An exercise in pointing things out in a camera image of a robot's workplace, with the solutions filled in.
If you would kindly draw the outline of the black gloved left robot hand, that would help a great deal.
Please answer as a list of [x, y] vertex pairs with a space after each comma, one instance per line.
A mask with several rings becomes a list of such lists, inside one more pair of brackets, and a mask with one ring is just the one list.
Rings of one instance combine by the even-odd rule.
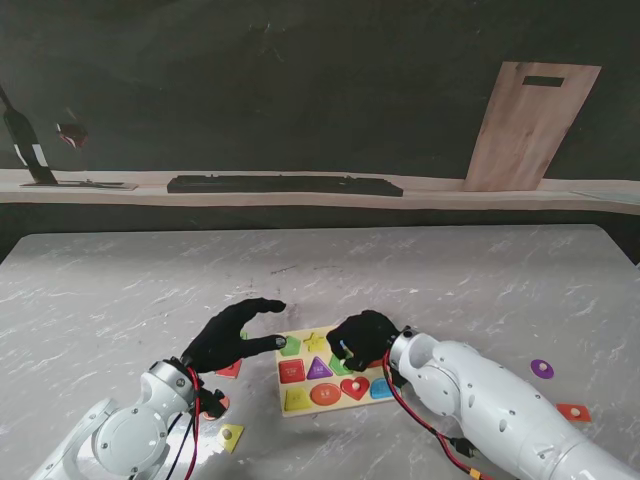
[[230, 305], [212, 317], [182, 353], [181, 361], [198, 374], [219, 371], [241, 359], [280, 350], [286, 345], [281, 335], [243, 339], [241, 331], [257, 314], [280, 313], [280, 300], [254, 298]]

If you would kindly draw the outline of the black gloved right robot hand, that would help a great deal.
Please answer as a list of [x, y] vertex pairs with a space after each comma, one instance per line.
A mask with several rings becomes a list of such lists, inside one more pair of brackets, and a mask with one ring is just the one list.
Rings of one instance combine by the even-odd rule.
[[347, 317], [326, 335], [326, 339], [332, 353], [344, 361], [347, 369], [363, 372], [371, 363], [384, 357], [399, 334], [385, 315], [364, 310]]

